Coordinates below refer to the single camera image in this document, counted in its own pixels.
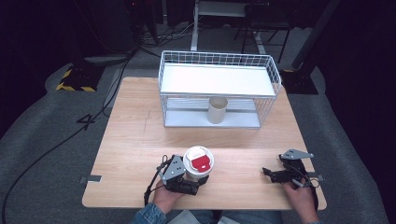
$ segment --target wooden table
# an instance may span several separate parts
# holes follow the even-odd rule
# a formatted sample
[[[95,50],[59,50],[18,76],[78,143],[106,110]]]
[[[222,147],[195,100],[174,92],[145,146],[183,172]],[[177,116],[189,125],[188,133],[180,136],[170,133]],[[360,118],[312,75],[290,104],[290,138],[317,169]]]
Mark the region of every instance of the wooden table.
[[[158,79],[149,77],[122,81],[92,168],[102,180],[88,183],[82,203],[143,207],[143,193],[163,155],[183,155],[193,146],[211,150],[214,168],[198,194],[180,199],[176,209],[291,209],[282,187],[262,172],[262,167],[284,170],[278,154],[290,148],[306,151],[284,89],[260,129],[165,128]],[[307,172],[314,172],[310,159],[303,162]],[[317,193],[322,210],[321,188]]]

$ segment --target paper cup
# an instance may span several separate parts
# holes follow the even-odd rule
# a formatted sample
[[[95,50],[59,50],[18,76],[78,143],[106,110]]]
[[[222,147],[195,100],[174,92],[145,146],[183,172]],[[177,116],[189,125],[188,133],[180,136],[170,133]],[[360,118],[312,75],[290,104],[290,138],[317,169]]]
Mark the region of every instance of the paper cup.
[[[221,123],[224,120],[227,104],[228,101],[225,97],[210,97],[209,108],[207,109],[207,119],[214,124]]]
[[[215,158],[206,147],[191,147],[183,156],[186,173],[193,179],[203,178],[212,171]]]

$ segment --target gray carpet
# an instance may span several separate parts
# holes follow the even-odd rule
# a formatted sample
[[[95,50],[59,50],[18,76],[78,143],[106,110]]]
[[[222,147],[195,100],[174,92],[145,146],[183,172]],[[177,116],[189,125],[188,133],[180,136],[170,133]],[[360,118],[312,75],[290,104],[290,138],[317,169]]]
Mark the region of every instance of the gray carpet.
[[[235,32],[230,27],[205,29],[200,33],[198,50],[239,53],[242,36],[233,41]],[[291,32],[279,69],[290,68],[309,33],[309,29]],[[164,49],[190,50],[190,43],[191,36],[187,35],[149,50],[156,54]],[[277,58],[278,49],[266,50]],[[247,52],[256,53],[254,46]],[[123,75],[156,77],[159,61],[138,51]],[[47,95],[29,107],[0,140],[1,203],[21,172],[83,126],[78,119],[98,114],[109,100],[107,93],[112,94],[111,83],[120,71],[120,64],[107,67],[97,92],[56,91],[68,66],[48,78]],[[325,223],[389,223],[374,180],[332,112],[318,69],[312,78],[319,95],[289,95],[289,99],[306,146],[315,155],[315,168],[326,179],[321,186],[328,206],[318,212],[319,217]],[[111,114],[111,105],[105,111]],[[127,223],[131,219],[134,209],[86,208],[81,204],[85,186],[78,181],[91,172],[107,120],[99,114],[87,131],[51,151],[21,178],[7,201],[7,223]],[[284,223],[300,222],[294,211],[282,215]]]

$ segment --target red and white cup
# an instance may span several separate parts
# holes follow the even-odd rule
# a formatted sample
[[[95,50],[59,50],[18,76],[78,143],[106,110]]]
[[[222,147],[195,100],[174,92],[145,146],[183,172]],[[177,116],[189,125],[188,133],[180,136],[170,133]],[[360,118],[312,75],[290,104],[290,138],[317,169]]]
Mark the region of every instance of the red and white cup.
[[[186,173],[194,179],[203,178],[212,171],[215,158],[206,147],[196,146],[189,148],[183,156]]]

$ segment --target sleeve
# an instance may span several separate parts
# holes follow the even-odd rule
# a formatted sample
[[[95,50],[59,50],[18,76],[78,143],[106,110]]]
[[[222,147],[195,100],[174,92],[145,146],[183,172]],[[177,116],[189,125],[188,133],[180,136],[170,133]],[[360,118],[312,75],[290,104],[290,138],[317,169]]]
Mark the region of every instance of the sleeve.
[[[146,207],[140,209],[130,224],[164,224],[166,223],[166,215],[154,203],[149,203]]]

